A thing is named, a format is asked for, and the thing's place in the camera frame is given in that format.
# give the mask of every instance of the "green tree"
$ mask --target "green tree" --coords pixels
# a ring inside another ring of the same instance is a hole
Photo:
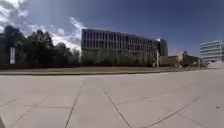
[[[37,30],[28,36],[28,42],[34,46],[32,57],[41,66],[52,64],[54,59],[54,45],[48,32]]]
[[[18,28],[12,26],[6,26],[4,28],[3,34],[3,47],[6,54],[6,62],[9,63],[10,60],[10,47],[18,49],[20,43],[24,41],[25,37],[23,33],[20,32]],[[19,51],[16,50],[16,60],[20,59]]]

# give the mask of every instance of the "ground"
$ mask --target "ground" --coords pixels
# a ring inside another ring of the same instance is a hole
[[[223,128],[224,70],[0,76],[6,128]]]
[[[108,75],[108,74],[141,74],[158,72],[176,72],[199,70],[198,67],[188,68],[148,68],[148,67],[76,67],[76,68],[49,68],[49,69],[21,69],[21,70],[1,70],[0,75]]]

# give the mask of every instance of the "pole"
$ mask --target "pole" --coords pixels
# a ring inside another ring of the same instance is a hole
[[[157,68],[159,68],[159,52],[156,50],[156,62],[157,62]]]

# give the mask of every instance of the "white building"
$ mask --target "white building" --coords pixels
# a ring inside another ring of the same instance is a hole
[[[221,40],[201,43],[200,57],[204,62],[223,63],[224,62],[224,46]]]

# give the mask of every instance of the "grass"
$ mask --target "grass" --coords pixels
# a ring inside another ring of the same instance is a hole
[[[100,75],[100,74],[137,74],[198,70],[198,68],[147,68],[147,67],[77,67],[8,70],[1,74],[27,75]]]

